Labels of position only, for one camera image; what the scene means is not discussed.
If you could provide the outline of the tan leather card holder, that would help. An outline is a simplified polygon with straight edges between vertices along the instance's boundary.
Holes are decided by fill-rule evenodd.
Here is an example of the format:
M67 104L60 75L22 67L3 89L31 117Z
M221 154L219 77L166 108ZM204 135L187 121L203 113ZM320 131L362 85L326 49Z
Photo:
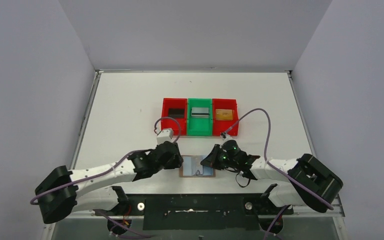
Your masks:
M183 155L183 163L179 169L180 178L213 178L215 170L201 165L205 155Z

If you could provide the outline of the red plastic bin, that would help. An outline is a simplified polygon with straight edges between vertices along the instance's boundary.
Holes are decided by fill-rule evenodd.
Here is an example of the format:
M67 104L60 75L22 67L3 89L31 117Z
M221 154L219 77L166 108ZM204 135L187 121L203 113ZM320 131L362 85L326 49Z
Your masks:
M231 109L234 111L234 117L232 121L218 121L216 120L215 109ZM233 124L239 120L238 105L235 99L227 98L213 98L212 99L212 113L213 113L213 125L212 135L219 136L222 132L228 130Z
M182 108L185 109L184 118L175 119L180 127L170 119L162 119L160 121L163 129L171 128L175 135L180 133L181 136L187 135L187 110L188 110L188 99L187 98L164 98L162 103L161 117L168 117L169 108Z

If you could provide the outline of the green plastic bin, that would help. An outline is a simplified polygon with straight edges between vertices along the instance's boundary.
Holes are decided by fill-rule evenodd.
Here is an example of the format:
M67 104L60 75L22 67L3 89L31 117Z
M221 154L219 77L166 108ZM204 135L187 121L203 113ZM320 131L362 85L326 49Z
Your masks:
M211 98L188 98L187 99L187 123L188 136L207 137L213 134L213 108ZM210 110L210 118L192 118L190 110L192 107L205 107Z

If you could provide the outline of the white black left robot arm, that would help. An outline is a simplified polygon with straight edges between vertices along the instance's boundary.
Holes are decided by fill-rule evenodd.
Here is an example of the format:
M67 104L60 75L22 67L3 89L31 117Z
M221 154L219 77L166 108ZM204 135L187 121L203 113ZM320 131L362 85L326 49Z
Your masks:
M147 179L161 170L178 169L183 158L176 142L165 141L153 149L132 150L119 161L87 169L54 168L34 190L30 204L39 206L45 224L69 216L78 199L118 183Z

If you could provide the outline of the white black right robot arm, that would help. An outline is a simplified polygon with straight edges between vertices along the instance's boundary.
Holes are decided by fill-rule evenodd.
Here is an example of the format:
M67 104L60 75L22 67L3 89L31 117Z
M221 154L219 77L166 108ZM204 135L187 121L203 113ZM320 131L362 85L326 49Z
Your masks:
M265 198L272 205L306 205L325 213L333 210L333 201L343 187L342 180L314 155L305 153L293 159L262 159L240 149L233 140L216 144L200 162L215 170L231 170L249 181L275 181Z

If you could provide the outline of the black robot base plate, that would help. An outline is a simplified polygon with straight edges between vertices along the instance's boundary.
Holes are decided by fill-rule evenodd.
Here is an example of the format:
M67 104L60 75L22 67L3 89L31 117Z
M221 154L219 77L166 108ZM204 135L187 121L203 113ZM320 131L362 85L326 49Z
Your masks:
M142 219L145 231L267 228L281 210L266 193L128 194L104 213Z

